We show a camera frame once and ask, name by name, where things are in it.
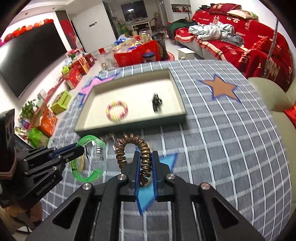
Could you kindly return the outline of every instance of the tray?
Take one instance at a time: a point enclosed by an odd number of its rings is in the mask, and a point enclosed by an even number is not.
[[[154,93],[163,101],[159,112],[153,111]],[[122,121],[114,122],[107,118],[106,108],[118,100],[127,104],[128,114]],[[115,107],[110,112],[117,115],[122,111],[122,107]],[[81,137],[100,136],[126,129],[181,123],[185,119],[182,97],[170,70],[166,69],[135,74],[93,87],[80,113],[75,132]]]

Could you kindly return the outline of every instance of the small white table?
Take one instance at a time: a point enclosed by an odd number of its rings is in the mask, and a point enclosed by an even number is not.
[[[134,27],[135,27],[135,26],[137,26],[137,25],[141,25],[141,24],[145,24],[145,23],[148,24],[149,29],[151,30],[151,26],[150,26],[150,21],[149,21],[149,19],[145,19],[145,20],[137,21],[137,22],[132,22],[132,21],[126,22],[127,25],[131,26],[132,31],[134,31]]]
[[[194,59],[195,52],[188,48],[177,49],[179,51],[178,59]]]

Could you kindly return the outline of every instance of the gray cloth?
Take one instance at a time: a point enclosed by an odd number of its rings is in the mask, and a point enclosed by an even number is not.
[[[208,40],[222,40],[234,35],[234,27],[231,24],[217,24],[210,23],[209,25],[200,24],[190,26],[189,33],[196,35],[197,39],[204,41]]]
[[[228,37],[227,39],[222,40],[223,42],[233,44],[235,46],[242,46],[244,45],[244,39],[242,36],[235,34],[233,37]]]
[[[210,183],[266,240],[275,240],[289,218],[291,186],[285,147],[265,104],[245,77],[228,62],[163,61],[119,68],[107,76],[115,71],[120,72],[117,78],[122,78],[161,69],[169,69],[176,81],[187,121],[125,132],[151,141],[160,156],[178,153],[173,169],[176,175],[198,185]],[[234,92],[241,103],[225,96],[218,100],[212,98],[211,89],[199,80],[212,80],[214,74],[238,86]],[[82,109],[81,98],[74,97],[55,131],[53,139],[58,148],[80,139],[74,127]],[[132,159],[134,151],[134,145],[127,145],[126,157]],[[103,178],[93,184],[106,182],[119,173],[109,142],[106,171]],[[43,218],[82,185],[74,179],[69,165],[63,177],[42,199]],[[172,237],[170,215],[169,203],[154,202],[143,217],[136,203],[122,203],[119,240],[169,241]]]

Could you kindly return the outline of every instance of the pink star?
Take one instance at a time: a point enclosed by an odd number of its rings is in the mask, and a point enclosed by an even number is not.
[[[113,80],[115,77],[117,76],[117,74],[115,75],[112,75],[106,79],[101,79],[100,77],[95,77],[92,79],[92,81],[90,82],[90,84],[88,86],[85,86],[84,88],[82,88],[80,91],[79,91],[79,95],[83,95],[83,99],[81,100],[81,103],[79,106],[82,106],[84,105],[85,101],[87,100],[87,97],[89,95],[89,93],[91,92],[92,88],[94,86],[97,86],[101,83],[104,83],[104,82],[108,82],[110,80]]]

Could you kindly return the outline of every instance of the green plant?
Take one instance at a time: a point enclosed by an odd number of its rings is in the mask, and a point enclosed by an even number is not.
[[[35,107],[35,104],[33,101],[35,101],[35,99],[32,101],[28,101],[28,103],[26,103],[25,106],[22,107],[22,113],[20,114],[21,118],[31,119],[34,116],[35,111],[33,107]]]

